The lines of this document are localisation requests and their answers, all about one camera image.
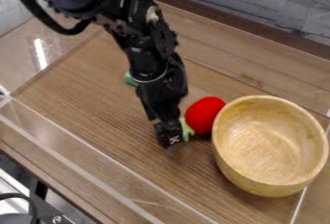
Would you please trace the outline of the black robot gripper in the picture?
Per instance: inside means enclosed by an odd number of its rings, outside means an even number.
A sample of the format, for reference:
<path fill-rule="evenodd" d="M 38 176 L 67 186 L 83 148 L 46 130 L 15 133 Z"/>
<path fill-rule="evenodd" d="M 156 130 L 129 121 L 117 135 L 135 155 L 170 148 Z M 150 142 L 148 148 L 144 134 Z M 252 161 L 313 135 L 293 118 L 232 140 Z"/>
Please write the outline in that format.
<path fill-rule="evenodd" d="M 182 58 L 177 53 L 165 60 L 156 55 L 131 55 L 129 72 L 140 84 L 135 92 L 148 118 L 160 121 L 154 125 L 158 142 L 169 148 L 185 141 L 180 103 L 189 94 L 189 86 Z"/>

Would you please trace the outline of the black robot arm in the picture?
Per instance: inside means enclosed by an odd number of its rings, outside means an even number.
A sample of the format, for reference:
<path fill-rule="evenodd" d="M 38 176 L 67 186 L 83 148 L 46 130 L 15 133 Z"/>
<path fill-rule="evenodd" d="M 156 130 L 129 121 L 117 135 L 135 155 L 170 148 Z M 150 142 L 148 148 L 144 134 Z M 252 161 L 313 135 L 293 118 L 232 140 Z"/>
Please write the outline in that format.
<path fill-rule="evenodd" d="M 127 81 L 135 85 L 146 115 L 168 148 L 185 141 L 181 100 L 189 94 L 188 72 L 176 51 L 178 37 L 156 0 L 45 0 L 55 12 L 74 18 L 63 27 L 37 0 L 19 0 L 41 22 L 66 36 L 97 24 L 113 35 L 129 57 Z"/>

